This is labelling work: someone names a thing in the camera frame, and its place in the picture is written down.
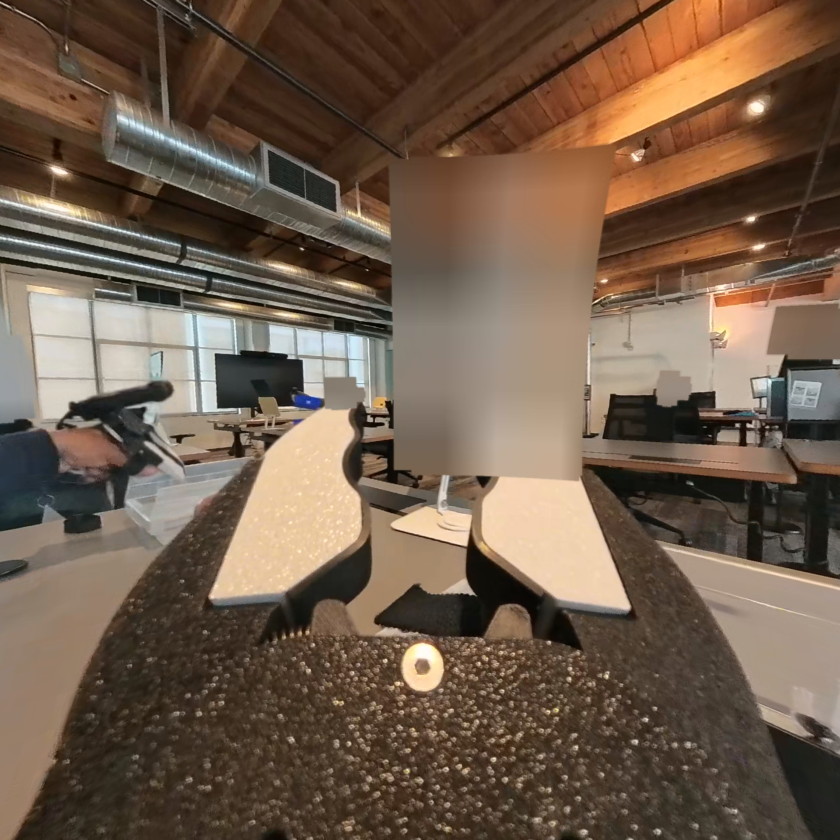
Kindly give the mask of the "white document stand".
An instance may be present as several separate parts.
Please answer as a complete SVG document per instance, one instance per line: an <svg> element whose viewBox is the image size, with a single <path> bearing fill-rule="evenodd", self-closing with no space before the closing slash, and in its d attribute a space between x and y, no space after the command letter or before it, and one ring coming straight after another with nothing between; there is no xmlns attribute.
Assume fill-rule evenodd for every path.
<svg viewBox="0 0 840 840"><path fill-rule="evenodd" d="M450 480L451 476L441 476L435 504L418 507L394 520L392 530L465 548L471 530L471 512L449 504Z"/></svg>

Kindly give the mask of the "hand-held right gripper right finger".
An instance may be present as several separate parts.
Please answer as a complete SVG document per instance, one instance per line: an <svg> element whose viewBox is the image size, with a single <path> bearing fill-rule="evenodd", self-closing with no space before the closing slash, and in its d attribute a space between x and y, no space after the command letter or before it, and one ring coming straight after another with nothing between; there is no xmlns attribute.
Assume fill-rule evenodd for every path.
<svg viewBox="0 0 840 840"><path fill-rule="evenodd" d="M560 640L574 636L570 614L633 613L582 479L488 479L465 572L487 637Z"/></svg>

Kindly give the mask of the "person's left hand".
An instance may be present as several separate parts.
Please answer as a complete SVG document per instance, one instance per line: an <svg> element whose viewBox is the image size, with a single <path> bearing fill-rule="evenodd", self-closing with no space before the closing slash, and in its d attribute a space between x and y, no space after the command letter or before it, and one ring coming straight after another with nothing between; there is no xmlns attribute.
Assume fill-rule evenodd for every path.
<svg viewBox="0 0 840 840"><path fill-rule="evenodd" d="M64 428L49 432L58 454L58 472L82 483L107 480L124 468L129 457L97 427Z"/></svg>

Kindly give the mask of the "silver air duct with vent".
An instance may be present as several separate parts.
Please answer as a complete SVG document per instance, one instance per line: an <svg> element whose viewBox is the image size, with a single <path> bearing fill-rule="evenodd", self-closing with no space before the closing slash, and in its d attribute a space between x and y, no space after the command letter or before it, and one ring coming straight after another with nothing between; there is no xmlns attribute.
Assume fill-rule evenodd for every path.
<svg viewBox="0 0 840 840"><path fill-rule="evenodd" d="M342 204L340 184L264 141L233 145L114 91L101 121L108 162L354 253L392 261L390 226Z"/></svg>

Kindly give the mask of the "wood top office desk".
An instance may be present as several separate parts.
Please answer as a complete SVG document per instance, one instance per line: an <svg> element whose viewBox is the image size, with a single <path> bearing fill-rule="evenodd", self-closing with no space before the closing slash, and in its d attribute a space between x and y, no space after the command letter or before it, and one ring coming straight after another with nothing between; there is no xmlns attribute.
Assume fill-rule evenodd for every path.
<svg viewBox="0 0 840 840"><path fill-rule="evenodd" d="M246 450L254 443L260 443L265 448L271 446L275 440L292 429L296 421L290 419L237 419L234 421L213 421L213 430L230 433L233 443L228 453L234 458L246 457Z"/></svg>
<svg viewBox="0 0 840 840"><path fill-rule="evenodd" d="M798 476L806 478L805 568L830 575L827 560L831 479L839 477L839 442L785 438L782 448Z"/></svg>
<svg viewBox="0 0 840 840"><path fill-rule="evenodd" d="M747 558L763 561L763 513L767 484L795 485L790 460L777 448L659 443L586 438L583 463L637 472L743 480L748 484Z"/></svg>

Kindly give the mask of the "black office chair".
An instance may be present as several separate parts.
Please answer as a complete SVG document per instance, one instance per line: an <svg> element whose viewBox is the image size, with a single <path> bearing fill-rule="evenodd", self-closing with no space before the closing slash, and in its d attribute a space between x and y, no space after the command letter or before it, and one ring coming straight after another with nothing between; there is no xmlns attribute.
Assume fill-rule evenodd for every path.
<svg viewBox="0 0 840 840"><path fill-rule="evenodd" d="M675 439L675 409L661 406L655 395L611 394L602 437L665 443Z"/></svg>

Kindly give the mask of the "person's left forearm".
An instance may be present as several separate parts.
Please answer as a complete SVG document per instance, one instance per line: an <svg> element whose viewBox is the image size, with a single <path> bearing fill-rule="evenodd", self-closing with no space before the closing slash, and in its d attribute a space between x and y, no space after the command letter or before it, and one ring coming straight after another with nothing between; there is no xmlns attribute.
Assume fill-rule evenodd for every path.
<svg viewBox="0 0 840 840"><path fill-rule="evenodd" d="M39 500L60 472L62 430L29 429L1 437L1 530L38 525Z"/></svg>

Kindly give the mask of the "large black screen on stand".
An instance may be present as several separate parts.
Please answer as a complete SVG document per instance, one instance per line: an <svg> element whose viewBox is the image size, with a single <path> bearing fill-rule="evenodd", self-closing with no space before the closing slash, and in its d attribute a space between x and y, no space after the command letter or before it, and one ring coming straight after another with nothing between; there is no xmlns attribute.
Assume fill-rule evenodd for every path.
<svg viewBox="0 0 840 840"><path fill-rule="evenodd" d="M260 397L293 406L293 393L304 386L303 361L281 353L216 353L218 409L259 408Z"/></svg>

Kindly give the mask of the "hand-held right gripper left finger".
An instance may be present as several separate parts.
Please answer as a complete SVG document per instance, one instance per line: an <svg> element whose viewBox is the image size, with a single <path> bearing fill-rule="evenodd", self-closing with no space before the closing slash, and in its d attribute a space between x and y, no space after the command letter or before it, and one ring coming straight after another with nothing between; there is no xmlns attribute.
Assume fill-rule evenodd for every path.
<svg viewBox="0 0 840 840"><path fill-rule="evenodd" d="M366 413L321 408L260 461L210 606L267 606L267 633L307 627L322 602L344 605L371 579L371 507L363 498Z"/></svg>

